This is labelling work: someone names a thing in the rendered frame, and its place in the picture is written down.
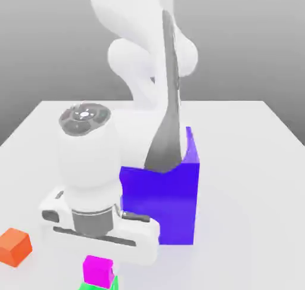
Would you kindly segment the small orange cube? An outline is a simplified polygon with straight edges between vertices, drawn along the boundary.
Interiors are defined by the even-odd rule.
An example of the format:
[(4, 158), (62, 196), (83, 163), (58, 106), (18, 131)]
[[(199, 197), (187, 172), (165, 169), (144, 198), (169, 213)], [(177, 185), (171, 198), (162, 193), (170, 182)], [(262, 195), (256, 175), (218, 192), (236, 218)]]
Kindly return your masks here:
[(29, 234), (15, 228), (0, 236), (0, 262), (11, 267), (18, 265), (32, 252)]

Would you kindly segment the small green cube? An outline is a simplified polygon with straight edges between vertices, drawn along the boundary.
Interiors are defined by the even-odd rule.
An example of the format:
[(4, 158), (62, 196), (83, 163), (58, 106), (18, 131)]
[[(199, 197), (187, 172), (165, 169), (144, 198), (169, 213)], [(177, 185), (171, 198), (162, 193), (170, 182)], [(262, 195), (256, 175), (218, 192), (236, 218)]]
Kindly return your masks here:
[(85, 282), (82, 282), (81, 285), (79, 286), (78, 290), (119, 290), (119, 280), (118, 276), (115, 276), (110, 287), (105, 288), (97, 285), (91, 285)]

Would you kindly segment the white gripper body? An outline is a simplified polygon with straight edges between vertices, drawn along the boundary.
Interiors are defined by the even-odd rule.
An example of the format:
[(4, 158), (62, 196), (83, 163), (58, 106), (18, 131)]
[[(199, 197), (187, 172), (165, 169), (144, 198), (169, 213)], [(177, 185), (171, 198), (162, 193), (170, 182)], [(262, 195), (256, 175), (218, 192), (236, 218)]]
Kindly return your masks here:
[(51, 240), (80, 255), (108, 258), (118, 263), (150, 265), (157, 258), (158, 234), (132, 220), (123, 220), (112, 231), (97, 238), (54, 226)]

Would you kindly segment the large blue box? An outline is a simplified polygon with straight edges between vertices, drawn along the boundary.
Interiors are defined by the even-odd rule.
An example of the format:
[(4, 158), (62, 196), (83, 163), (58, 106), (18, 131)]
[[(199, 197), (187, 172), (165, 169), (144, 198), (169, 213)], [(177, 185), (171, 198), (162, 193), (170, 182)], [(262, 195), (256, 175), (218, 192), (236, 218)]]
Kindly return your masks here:
[(190, 127), (184, 159), (167, 173), (123, 166), (123, 209), (146, 214), (160, 224), (161, 245), (193, 245), (200, 159)]

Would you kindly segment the small magenta cube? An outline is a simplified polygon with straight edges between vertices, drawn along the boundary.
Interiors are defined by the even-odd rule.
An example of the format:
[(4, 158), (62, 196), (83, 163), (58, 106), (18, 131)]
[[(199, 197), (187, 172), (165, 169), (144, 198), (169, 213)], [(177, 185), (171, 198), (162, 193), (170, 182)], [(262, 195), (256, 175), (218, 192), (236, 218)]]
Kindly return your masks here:
[(83, 262), (83, 278), (87, 284), (110, 289), (114, 280), (113, 260), (88, 255)]

